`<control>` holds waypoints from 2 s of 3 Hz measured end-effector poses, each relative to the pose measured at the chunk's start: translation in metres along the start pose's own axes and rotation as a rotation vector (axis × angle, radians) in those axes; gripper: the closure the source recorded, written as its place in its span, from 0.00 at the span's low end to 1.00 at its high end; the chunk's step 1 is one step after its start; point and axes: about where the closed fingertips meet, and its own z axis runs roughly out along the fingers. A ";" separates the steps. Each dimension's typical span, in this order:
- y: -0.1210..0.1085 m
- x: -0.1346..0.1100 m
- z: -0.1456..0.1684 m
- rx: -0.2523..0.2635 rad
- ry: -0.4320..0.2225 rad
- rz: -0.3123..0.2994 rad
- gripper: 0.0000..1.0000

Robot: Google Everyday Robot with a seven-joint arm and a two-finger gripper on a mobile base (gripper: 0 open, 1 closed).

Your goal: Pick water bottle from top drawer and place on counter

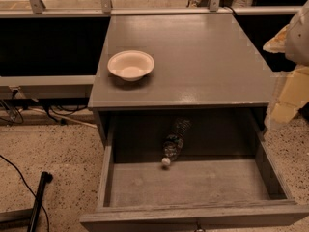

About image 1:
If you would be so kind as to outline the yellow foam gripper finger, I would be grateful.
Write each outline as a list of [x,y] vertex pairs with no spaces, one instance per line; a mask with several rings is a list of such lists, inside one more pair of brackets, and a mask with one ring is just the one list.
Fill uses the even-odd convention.
[[299,109],[309,102],[309,39],[307,26],[286,25],[266,42],[263,50],[283,53],[295,63],[290,72],[277,75],[266,124],[288,124]]

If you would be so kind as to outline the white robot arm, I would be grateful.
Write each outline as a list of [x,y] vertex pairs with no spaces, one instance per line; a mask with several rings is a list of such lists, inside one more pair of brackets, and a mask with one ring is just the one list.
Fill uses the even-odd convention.
[[295,63],[293,71],[278,74],[265,118],[270,129],[288,124],[309,102],[309,1],[264,44],[263,50],[283,53]]

